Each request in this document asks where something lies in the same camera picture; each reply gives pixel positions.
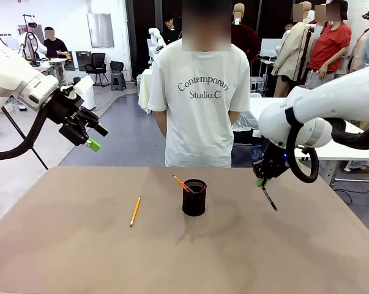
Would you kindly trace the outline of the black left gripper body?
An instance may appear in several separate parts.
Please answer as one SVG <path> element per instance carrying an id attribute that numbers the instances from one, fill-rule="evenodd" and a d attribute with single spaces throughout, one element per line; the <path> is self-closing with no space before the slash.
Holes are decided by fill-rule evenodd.
<path id="1" fill-rule="evenodd" d="M 82 98 L 74 91 L 74 99 L 69 99 L 59 89 L 53 92 L 50 101 L 48 102 L 48 119 L 54 123 L 64 123 L 66 118 L 69 118 L 78 111 L 82 105 Z"/>

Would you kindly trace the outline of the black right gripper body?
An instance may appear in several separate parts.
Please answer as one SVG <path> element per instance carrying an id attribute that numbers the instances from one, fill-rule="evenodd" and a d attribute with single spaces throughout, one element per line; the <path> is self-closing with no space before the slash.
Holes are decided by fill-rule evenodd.
<path id="1" fill-rule="evenodd" d="M 267 139 L 263 141 L 261 151 L 260 159 L 253 163 L 253 171 L 257 178 L 277 178 L 289 169 L 285 149 Z"/>

